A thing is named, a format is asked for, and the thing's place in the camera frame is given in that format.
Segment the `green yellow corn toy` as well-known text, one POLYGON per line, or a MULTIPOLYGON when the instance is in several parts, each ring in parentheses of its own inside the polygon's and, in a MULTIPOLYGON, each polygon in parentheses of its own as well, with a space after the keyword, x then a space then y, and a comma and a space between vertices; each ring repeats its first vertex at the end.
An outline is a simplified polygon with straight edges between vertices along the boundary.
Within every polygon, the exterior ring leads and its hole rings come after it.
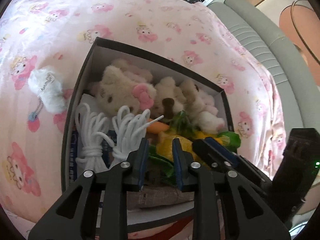
POLYGON ((191 124, 186 111, 175 114, 168 125, 156 121, 147 127, 146 135, 152 139, 148 158, 151 171, 147 173, 147 178, 151 180, 150 184, 176 186, 172 153, 174 139, 180 141, 182 150, 191 153, 195 161, 201 162, 201 159, 192 150, 197 132, 198 130, 191 124))
POLYGON ((241 146, 239 135, 231 131, 221 132, 215 139, 229 151, 234 153, 237 153, 238 148, 241 146))

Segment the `black storage box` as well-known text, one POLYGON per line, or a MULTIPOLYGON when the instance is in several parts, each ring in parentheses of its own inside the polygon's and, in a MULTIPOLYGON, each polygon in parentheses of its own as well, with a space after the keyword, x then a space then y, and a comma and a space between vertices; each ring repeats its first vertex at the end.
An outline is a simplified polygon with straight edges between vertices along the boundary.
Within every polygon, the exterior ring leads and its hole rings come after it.
MULTIPOLYGON (((134 116, 121 118, 121 138, 128 139, 138 150, 150 121, 139 123, 134 116)), ((31 230, 30 239, 90 239, 95 236, 98 211, 101 215, 101 239, 127 239, 126 178, 130 163, 125 160, 109 171, 95 173, 86 170, 31 230)), ((215 181, 212 174, 196 162, 189 173, 194 177, 194 239, 220 236, 219 212, 216 203, 215 181)))

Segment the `cream kitty plush pink bow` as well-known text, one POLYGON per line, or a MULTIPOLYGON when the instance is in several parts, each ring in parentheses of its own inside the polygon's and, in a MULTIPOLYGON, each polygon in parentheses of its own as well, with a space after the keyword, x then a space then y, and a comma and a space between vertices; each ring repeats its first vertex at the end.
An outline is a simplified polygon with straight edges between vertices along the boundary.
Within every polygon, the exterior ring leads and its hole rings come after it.
POLYGON ((153 75, 125 59, 115 59, 107 66, 100 81, 88 85, 97 104, 109 116, 115 116, 122 106, 133 114, 153 107, 157 90, 151 84, 153 75))

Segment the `cream bear plush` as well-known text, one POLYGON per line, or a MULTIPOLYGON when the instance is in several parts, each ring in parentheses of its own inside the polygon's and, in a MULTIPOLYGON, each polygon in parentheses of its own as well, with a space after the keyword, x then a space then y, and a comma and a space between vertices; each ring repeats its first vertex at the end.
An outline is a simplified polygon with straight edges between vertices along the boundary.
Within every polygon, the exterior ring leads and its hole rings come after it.
POLYGON ((187 79, 176 85, 172 77, 164 77, 155 85, 156 98, 151 108, 153 118, 163 115, 169 122, 184 111, 191 123, 201 131, 216 134, 225 127, 225 121, 217 116, 214 98, 187 79))

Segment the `white fluffy keychain plush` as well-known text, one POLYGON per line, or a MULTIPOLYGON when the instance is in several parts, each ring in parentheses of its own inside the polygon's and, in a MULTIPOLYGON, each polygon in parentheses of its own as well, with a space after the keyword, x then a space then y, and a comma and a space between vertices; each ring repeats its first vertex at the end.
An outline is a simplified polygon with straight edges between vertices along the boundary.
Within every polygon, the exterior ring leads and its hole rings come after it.
POLYGON ((62 79, 50 66, 31 71, 28 79, 31 92, 37 96, 37 106, 29 116, 27 125, 35 133, 40 128, 39 115, 43 109, 53 115, 53 124, 63 131, 67 114, 67 95, 62 79))

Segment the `pink cartoon print blanket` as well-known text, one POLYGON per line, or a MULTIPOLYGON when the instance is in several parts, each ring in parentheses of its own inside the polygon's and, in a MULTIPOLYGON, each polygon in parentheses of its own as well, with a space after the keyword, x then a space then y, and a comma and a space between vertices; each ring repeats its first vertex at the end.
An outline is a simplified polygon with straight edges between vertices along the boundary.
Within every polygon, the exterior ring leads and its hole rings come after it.
POLYGON ((180 0, 12 0, 1 17, 1 204, 23 237, 61 194, 67 114, 42 107, 30 90, 33 75, 51 67, 69 103, 97 37, 150 51, 219 85, 239 153, 274 176, 286 138, 276 83, 221 20, 201 3, 180 0))

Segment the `grey sofa cushion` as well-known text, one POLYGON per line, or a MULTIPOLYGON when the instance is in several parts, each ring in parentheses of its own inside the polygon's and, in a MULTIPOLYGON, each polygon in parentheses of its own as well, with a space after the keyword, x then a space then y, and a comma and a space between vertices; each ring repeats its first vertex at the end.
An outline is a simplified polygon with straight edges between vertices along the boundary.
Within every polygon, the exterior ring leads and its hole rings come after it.
POLYGON ((319 90, 298 49, 281 29, 246 0, 214 0, 208 8, 271 73, 282 101, 286 132, 319 130, 319 90))

